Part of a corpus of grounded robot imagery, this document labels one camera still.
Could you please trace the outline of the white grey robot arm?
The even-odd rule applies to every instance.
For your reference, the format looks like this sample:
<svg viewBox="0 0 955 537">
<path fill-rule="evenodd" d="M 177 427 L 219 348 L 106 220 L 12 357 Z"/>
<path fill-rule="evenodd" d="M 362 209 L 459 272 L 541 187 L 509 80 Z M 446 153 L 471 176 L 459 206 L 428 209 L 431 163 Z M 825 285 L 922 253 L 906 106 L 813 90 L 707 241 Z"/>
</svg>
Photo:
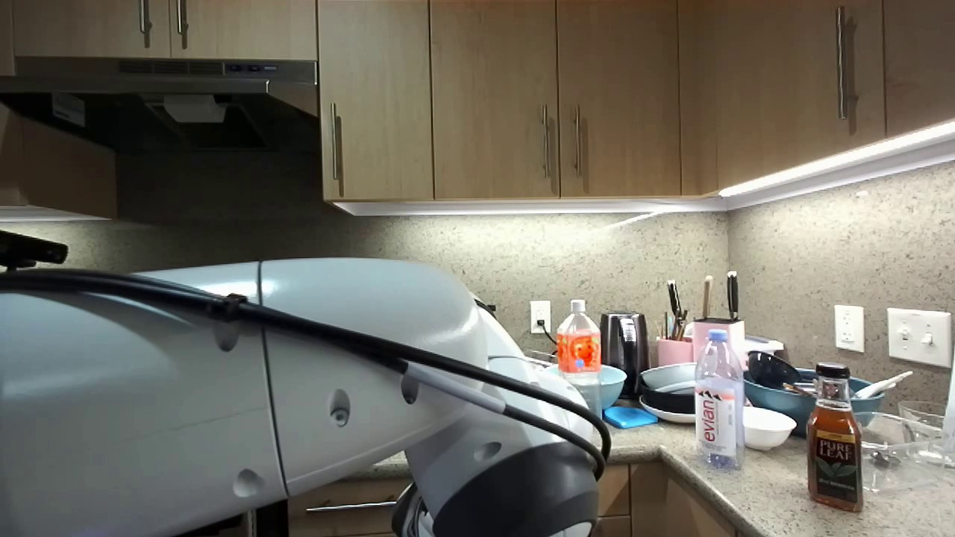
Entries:
<svg viewBox="0 0 955 537">
<path fill-rule="evenodd" d="M 182 537 L 389 457 L 400 537 L 591 537 L 610 430 L 424 263 L 0 285 L 0 537 Z"/>
</svg>

